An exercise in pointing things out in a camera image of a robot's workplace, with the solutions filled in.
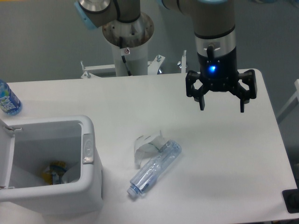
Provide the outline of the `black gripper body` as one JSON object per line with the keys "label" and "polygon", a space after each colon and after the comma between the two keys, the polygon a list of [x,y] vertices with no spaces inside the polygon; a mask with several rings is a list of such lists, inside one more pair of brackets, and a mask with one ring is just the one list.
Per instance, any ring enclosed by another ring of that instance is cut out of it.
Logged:
{"label": "black gripper body", "polygon": [[204,88],[210,91],[227,92],[238,85],[236,49],[216,56],[213,46],[208,46],[207,56],[198,54],[200,78]]}

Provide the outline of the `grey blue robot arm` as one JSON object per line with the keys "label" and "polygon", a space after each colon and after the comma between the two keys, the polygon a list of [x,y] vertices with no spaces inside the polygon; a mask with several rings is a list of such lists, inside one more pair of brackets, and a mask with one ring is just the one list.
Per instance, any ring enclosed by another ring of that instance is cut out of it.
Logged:
{"label": "grey blue robot arm", "polygon": [[[253,70],[237,70],[235,11],[232,0],[162,0],[166,9],[192,20],[199,72],[190,70],[185,78],[186,94],[205,108],[209,91],[230,92],[240,100],[240,110],[257,96]],[[154,32],[151,18],[141,11],[138,0],[78,0],[74,6],[89,29],[102,28],[114,49],[118,76],[146,75],[147,57],[138,56]]]}

